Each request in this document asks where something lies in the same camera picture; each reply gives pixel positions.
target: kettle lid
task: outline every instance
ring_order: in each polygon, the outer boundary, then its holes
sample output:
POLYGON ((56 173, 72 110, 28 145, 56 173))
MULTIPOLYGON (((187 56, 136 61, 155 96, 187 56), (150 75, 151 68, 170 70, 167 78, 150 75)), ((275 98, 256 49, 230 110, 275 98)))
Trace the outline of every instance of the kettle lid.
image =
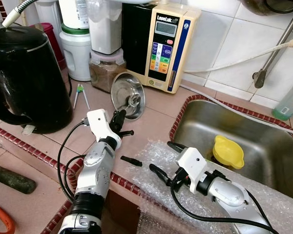
POLYGON ((36 28, 17 26, 15 24, 5 28, 0 23, 0 48, 15 45, 28 50, 36 48, 46 41, 46 34, 36 28))

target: pink countertop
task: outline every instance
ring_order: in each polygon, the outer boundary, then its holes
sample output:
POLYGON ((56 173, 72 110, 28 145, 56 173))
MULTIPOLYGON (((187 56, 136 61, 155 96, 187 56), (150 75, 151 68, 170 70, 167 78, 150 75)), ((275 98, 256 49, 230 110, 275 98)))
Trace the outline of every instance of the pink countertop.
MULTIPOLYGON (((73 92, 71 101, 75 96, 75 90, 78 82, 72 81, 73 92)), ((84 83, 85 92, 89 100, 91 110, 106 109, 110 117, 114 112, 114 107, 110 98, 110 94, 104 93, 84 83)), ((259 112, 264 115, 271 116, 271 110, 257 104, 241 100, 215 90, 205 88, 199 85, 193 85, 198 89, 212 97, 239 105, 250 110, 259 112)), ((124 170, 128 166, 127 162, 120 160, 122 155, 134 157, 138 154, 149 140, 168 141, 168 133, 188 96, 195 93, 184 88, 179 88, 175 95, 166 94, 161 91, 145 87, 146 93, 146 109, 140 119, 136 121, 126 121, 123 130, 134 130, 134 136, 124 137, 121 148, 116 152, 115 165, 113 172, 121 177, 131 181, 128 170, 124 170)), ((61 131, 53 134, 23 136, 21 134, 22 127, 9 125, 0 121, 0 128, 6 130, 10 134, 18 137, 27 144, 35 147, 39 151, 45 153, 53 159, 57 159, 57 153, 67 133, 86 117, 88 109, 82 95, 79 95, 77 106, 74 111, 73 121, 61 131)), ((288 125, 293 127, 293 117, 286 121, 288 125)), ((61 163, 66 164, 67 161, 78 155, 86 153, 95 137, 89 127, 79 127, 70 137, 65 149, 62 153, 61 163)), ((53 215, 65 203, 66 198, 61 192, 57 183, 56 170, 50 165, 43 163, 41 160, 33 159, 28 156, 29 153, 18 149, 15 146, 6 144, 6 141, 0 138, 3 148, 0 148, 0 165, 12 171, 18 172, 37 181, 38 187, 34 193, 23 195, 13 189, 0 184, 0 206, 4 208, 17 223, 16 234, 36 234, 40 233, 53 215)), ((112 184, 112 189, 119 194, 127 194, 122 191, 124 188, 112 184)))

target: black electric kettle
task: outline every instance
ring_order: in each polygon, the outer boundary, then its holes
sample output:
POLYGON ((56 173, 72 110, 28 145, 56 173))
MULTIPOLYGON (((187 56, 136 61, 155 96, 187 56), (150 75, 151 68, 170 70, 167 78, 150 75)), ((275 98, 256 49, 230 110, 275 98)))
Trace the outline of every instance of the black electric kettle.
POLYGON ((52 133, 72 120, 72 106, 48 37, 42 31, 0 23, 0 119, 52 133), (10 106, 10 112, 4 105, 10 106))

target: small tongs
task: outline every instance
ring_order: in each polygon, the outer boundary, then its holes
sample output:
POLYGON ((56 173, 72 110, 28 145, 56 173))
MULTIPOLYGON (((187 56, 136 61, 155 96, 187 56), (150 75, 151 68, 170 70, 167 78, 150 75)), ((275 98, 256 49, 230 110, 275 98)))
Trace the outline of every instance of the small tongs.
POLYGON ((78 84, 78 86, 77 86, 75 100, 74 100, 74 107, 73 108, 75 109, 75 107, 76 107, 77 97, 78 97, 78 94, 79 93, 83 93, 84 94, 84 99, 86 100, 87 107, 90 110, 89 103, 88 103, 88 99, 87 99, 87 96, 86 96, 86 92, 85 92, 84 86, 82 84, 78 84))

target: green bottle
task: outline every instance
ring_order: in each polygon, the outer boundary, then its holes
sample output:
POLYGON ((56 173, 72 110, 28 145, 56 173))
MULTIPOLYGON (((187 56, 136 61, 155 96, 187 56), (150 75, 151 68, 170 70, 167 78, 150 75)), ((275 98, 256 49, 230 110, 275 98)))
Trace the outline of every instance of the green bottle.
POLYGON ((288 120, 293 115, 293 87, 273 109, 272 114, 280 120, 288 120))

